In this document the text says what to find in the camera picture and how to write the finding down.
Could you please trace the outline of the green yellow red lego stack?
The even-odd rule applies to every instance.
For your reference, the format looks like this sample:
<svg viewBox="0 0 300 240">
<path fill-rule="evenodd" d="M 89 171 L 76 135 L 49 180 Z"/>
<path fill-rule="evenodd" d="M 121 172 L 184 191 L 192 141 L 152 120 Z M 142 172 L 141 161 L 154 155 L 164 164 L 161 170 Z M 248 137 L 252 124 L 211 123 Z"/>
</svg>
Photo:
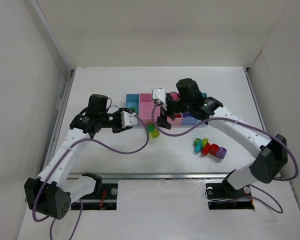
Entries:
<svg viewBox="0 0 300 240">
<path fill-rule="evenodd" d="M 148 132 L 149 132 L 152 139 L 156 139 L 160 136 L 160 132 L 158 131 L 158 129 L 153 124 L 147 125 L 147 130 L 148 130 Z"/>
</svg>

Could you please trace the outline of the green lego brick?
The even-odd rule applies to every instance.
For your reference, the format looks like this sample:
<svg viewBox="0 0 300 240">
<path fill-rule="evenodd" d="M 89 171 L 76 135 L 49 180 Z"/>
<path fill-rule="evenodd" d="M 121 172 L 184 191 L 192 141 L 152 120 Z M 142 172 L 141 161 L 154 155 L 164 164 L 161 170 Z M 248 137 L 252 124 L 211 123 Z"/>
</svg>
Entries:
<svg viewBox="0 0 300 240">
<path fill-rule="evenodd" d="M 138 115 L 138 111 L 135 107 L 130 107 L 129 108 L 133 113 L 135 113 L 136 115 Z"/>
</svg>

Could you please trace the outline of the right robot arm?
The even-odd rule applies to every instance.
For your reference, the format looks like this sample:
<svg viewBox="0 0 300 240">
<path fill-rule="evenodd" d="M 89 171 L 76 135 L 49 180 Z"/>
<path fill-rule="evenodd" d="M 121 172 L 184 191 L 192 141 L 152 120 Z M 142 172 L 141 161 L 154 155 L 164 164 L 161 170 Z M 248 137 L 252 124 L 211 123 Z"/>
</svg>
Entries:
<svg viewBox="0 0 300 240">
<path fill-rule="evenodd" d="M 223 104 L 213 97 L 203 97 L 197 83 L 191 78 L 176 83 L 178 99 L 162 88 L 152 90 L 152 100 L 160 107 L 160 115 L 153 119 L 159 129 L 171 129 L 168 118 L 190 113 L 202 124 L 223 132 L 244 147 L 254 161 L 231 171 L 222 181 L 222 190 L 232 195 L 255 182 L 269 184 L 288 162 L 287 141 L 280 134 L 276 136 L 240 122 Z"/>
</svg>

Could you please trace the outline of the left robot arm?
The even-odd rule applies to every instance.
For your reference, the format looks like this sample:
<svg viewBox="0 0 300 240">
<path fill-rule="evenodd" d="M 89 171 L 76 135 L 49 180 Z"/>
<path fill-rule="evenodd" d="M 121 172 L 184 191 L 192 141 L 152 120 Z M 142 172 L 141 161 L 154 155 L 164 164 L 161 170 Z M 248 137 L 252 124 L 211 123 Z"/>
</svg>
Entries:
<svg viewBox="0 0 300 240">
<path fill-rule="evenodd" d="M 102 178 L 94 173 L 84 173 L 72 184 L 67 179 L 74 163 L 84 148 L 102 128 L 120 133 L 138 123 L 136 114 L 125 107 L 108 112 L 108 97 L 92 94 L 88 105 L 69 125 L 67 135 L 52 160 L 37 175 L 24 184 L 28 207 L 33 214 L 40 213 L 61 220 L 71 204 L 88 194 L 99 194 Z"/>
</svg>

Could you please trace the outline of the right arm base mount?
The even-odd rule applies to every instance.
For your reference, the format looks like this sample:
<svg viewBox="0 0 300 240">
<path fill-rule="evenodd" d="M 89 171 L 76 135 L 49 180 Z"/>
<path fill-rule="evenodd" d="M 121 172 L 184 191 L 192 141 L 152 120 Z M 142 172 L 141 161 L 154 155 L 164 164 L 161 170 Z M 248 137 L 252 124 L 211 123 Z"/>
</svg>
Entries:
<svg viewBox="0 0 300 240">
<path fill-rule="evenodd" d="M 249 185 L 239 190 L 230 189 L 221 182 L 205 184 L 205 197 L 208 200 L 209 210 L 254 210 Z"/>
</svg>

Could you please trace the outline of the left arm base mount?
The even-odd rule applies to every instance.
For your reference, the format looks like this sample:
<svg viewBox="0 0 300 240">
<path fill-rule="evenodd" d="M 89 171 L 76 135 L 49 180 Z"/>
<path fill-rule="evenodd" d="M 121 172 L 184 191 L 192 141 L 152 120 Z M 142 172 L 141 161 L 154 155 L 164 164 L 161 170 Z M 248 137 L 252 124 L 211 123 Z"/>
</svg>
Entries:
<svg viewBox="0 0 300 240">
<path fill-rule="evenodd" d="M 103 183 L 99 194 L 90 193 L 81 198 L 83 211 L 115 211 L 117 209 L 118 184 Z"/>
</svg>

